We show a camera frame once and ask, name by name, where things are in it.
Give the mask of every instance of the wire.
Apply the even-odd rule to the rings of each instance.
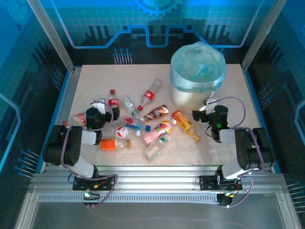
[[[76,184],[77,182],[75,182],[75,181],[73,181],[73,182],[71,182],[70,181],[70,177],[72,176],[72,173],[70,173],[70,175],[68,176],[68,182],[70,183],[70,184]]]
[[[93,101],[93,103],[102,103],[102,104],[105,104],[106,106],[108,106],[110,108],[110,110],[111,110],[111,121],[110,121],[110,124],[111,124],[112,121],[113,121],[113,111],[112,111],[111,107],[108,104],[106,104],[106,103],[104,103],[102,101]],[[69,136],[69,133],[70,133],[71,129],[72,129],[72,126],[70,126],[68,128],[66,136],[65,136],[65,139],[63,141],[62,150],[61,150],[61,166],[64,167],[65,169],[67,169],[71,174],[73,174],[73,175],[75,175],[77,177],[86,179],[86,180],[96,181],[96,180],[105,180],[105,179],[114,177],[114,184],[113,184],[112,188],[110,189],[110,191],[107,193],[107,195],[99,203],[92,204],[92,207],[99,206],[99,205],[101,205],[108,198],[110,193],[114,190],[114,187],[115,187],[115,185],[116,185],[116,183],[118,181],[118,175],[117,174],[112,174],[112,175],[105,176],[105,177],[100,177],[100,178],[89,178],[89,177],[84,177],[84,176],[82,176],[82,175],[80,175],[78,173],[75,173],[73,170],[70,170],[69,167],[64,164],[64,155],[65,155],[65,150],[66,150],[66,146],[67,146],[67,142],[68,142],[68,136]],[[95,130],[89,130],[89,131],[100,131],[102,129],[103,128],[95,129]]]
[[[250,178],[250,179],[251,179],[251,186],[250,186],[250,188],[249,188],[247,194],[244,196],[244,198],[242,198],[242,199],[241,199],[240,201],[238,201],[236,204],[229,205],[227,208],[233,208],[233,207],[235,207],[235,206],[241,204],[241,203],[248,197],[248,195],[250,194],[251,189],[252,189],[252,187],[253,187],[253,179],[252,179],[252,177],[245,177],[245,178]]]
[[[199,183],[197,183],[197,179],[199,179],[199,177],[197,177],[197,178],[195,179],[195,184],[196,184],[196,185],[200,185]]]
[[[211,126],[208,126],[208,128],[205,130],[205,134],[208,135],[207,131],[210,129]]]
[[[242,101],[241,99],[239,99],[239,98],[237,98],[237,97],[234,97],[234,96],[229,96],[229,97],[224,97],[224,98],[218,99],[218,100],[216,100],[216,101],[214,101],[214,102],[211,102],[211,103],[209,103],[209,104],[214,104],[214,103],[217,103],[217,102],[222,101],[222,100],[224,100],[224,99],[235,99],[235,100],[238,100],[238,101],[242,104],[243,109],[244,109],[244,116],[243,116],[243,119],[242,119],[242,121],[241,121],[239,124],[237,124],[237,125],[235,125],[235,126],[233,126],[233,127],[237,127],[237,126],[241,125],[241,124],[244,122],[244,119],[246,118],[246,107],[245,107],[245,105],[244,105],[244,103],[243,103],[243,101]]]

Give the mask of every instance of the enclosure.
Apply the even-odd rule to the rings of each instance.
[[[301,0],[1,0],[1,226],[82,228],[99,223],[100,214],[107,217],[100,219],[105,228],[126,222],[143,228],[154,220],[160,228],[245,228],[254,219],[261,220],[259,228],[304,226],[304,9]],[[235,96],[245,103],[243,126],[267,130],[275,166],[252,174],[252,192],[239,207],[224,213],[215,205],[194,204],[210,195],[200,191],[196,177],[212,175],[235,159],[236,148],[207,137],[208,124],[187,114],[201,141],[195,144],[174,126],[171,145],[152,162],[142,156],[145,145],[139,138],[130,149],[115,152],[81,146],[81,155],[102,175],[119,176],[112,204],[86,212],[82,192],[67,182],[69,173],[40,156],[53,126],[84,112],[94,99],[108,98],[112,88],[139,104],[155,78],[164,86],[143,114],[163,104],[171,114],[171,57],[198,41],[220,51],[227,64],[213,97]],[[239,123],[243,108],[237,101],[219,104],[229,108],[229,126]],[[170,114],[149,125],[169,120]],[[128,114],[121,109],[121,115]],[[38,160],[28,156],[34,154]],[[247,178],[242,182],[245,188],[236,199],[251,184]],[[247,217],[256,203],[260,213]],[[74,209],[87,220],[61,217]],[[163,214],[170,209],[176,210]],[[235,217],[241,212],[242,222]],[[224,220],[216,224],[216,216]]]

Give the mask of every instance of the orange juice bottle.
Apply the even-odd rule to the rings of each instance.
[[[182,127],[186,135],[194,138],[195,142],[200,141],[201,137],[196,133],[193,124],[184,117],[181,111],[175,111],[172,114],[172,122],[174,124],[178,123],[178,125]]]

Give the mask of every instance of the light blue trash bag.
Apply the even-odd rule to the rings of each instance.
[[[182,92],[214,92],[220,88],[226,74],[224,56],[202,42],[178,49],[171,64],[171,82]]]
[[[171,62],[173,105],[188,114],[204,105],[226,74],[224,56],[202,42],[181,47]]]

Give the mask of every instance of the speckled countertop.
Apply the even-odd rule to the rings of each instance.
[[[170,120],[176,109],[171,102],[171,82],[169,64],[148,65],[84,65],[77,84],[70,116],[86,111],[90,102],[96,98],[108,98],[109,90],[115,89],[119,98],[129,95],[138,105],[143,93],[150,87],[155,78],[164,82],[163,88],[153,102],[145,107],[145,115],[152,109],[166,104],[170,114],[156,121],[149,121],[147,125],[154,128],[163,120]],[[228,64],[227,75],[222,87],[213,95],[216,99],[235,96],[245,103],[247,116],[242,126],[259,127],[254,106],[246,85],[241,66]],[[229,108],[228,126],[239,123],[243,117],[243,108],[238,101],[226,100],[218,103]],[[128,115],[121,107],[120,116]],[[199,143],[187,137],[178,125],[169,133],[172,140],[164,151],[152,162],[147,161],[142,152],[146,146],[141,137],[131,138],[131,148],[121,148],[116,151],[101,151],[100,146],[81,146],[81,155],[94,165],[222,165],[236,158],[235,145],[219,144],[205,135],[208,124],[193,122],[201,135]]]

